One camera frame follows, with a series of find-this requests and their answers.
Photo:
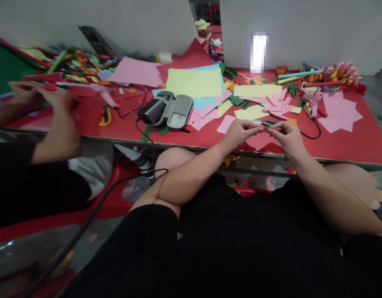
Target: electric cord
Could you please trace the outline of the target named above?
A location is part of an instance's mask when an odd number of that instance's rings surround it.
[[[158,171],[165,171],[164,174],[168,173],[168,169],[158,169],[153,170],[154,174]],[[41,274],[41,276],[27,289],[25,292],[24,297],[25,298],[31,298],[31,296],[35,293],[35,291],[38,289],[38,287],[52,274],[52,272],[58,267],[58,265],[61,264],[62,260],[65,258],[65,256],[71,251],[71,249],[75,246],[75,244],[79,241],[83,233],[86,231],[90,223],[93,221],[93,218],[97,215],[97,213],[100,211],[101,206],[104,204],[106,198],[111,193],[111,191],[115,188],[115,186],[119,185],[122,182],[125,182],[130,179],[135,179],[142,177],[144,175],[137,175],[132,176],[128,178],[121,179],[119,181],[116,181],[114,184],[109,187],[109,189],[104,193],[101,200],[98,202],[98,204],[94,207],[93,212],[90,214],[88,219],[82,224],[82,226],[79,228],[75,236],[71,239],[71,241],[66,245],[66,247],[62,250],[62,252],[54,259],[54,261],[49,265],[49,267]]]

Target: leg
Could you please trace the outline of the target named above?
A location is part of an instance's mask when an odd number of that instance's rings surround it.
[[[347,186],[371,209],[378,209],[382,202],[382,190],[376,188],[374,178],[358,166],[340,163],[324,167],[338,181]]]

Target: yellow paper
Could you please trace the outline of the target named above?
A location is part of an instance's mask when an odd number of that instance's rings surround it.
[[[225,89],[228,89],[229,87],[231,87],[232,83],[230,81],[226,81],[224,83],[224,86],[225,86]]]
[[[238,119],[245,119],[245,120],[253,120],[262,118],[265,116],[269,116],[269,113],[267,111],[263,111],[262,106],[250,106],[246,110],[237,110],[235,111],[235,116]]]
[[[265,98],[273,94],[282,93],[282,86],[279,85],[239,85],[233,89],[234,96],[249,96]]]
[[[214,70],[170,69],[166,91],[192,98],[217,97],[221,95],[223,77],[219,68]]]
[[[232,101],[226,99],[221,105],[219,105],[219,117],[221,118],[232,106]]]
[[[300,114],[301,110],[302,110],[302,108],[295,107],[293,110],[290,110],[290,111],[293,112],[293,113],[296,113],[296,114]]]

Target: finger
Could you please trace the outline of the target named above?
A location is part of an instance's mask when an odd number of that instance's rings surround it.
[[[278,141],[281,141],[283,139],[283,137],[285,136],[283,133],[281,133],[281,132],[279,132],[277,130],[273,130],[271,128],[269,128],[267,130],[267,132],[271,135],[271,137],[274,137]]]

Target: red paper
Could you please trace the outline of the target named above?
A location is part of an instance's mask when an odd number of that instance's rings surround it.
[[[156,69],[161,74],[163,80],[167,81],[169,76],[168,69],[170,68],[187,69],[213,64],[214,63],[210,59],[209,55],[199,43],[199,40],[195,38],[188,50],[178,57],[176,61],[157,66]]]

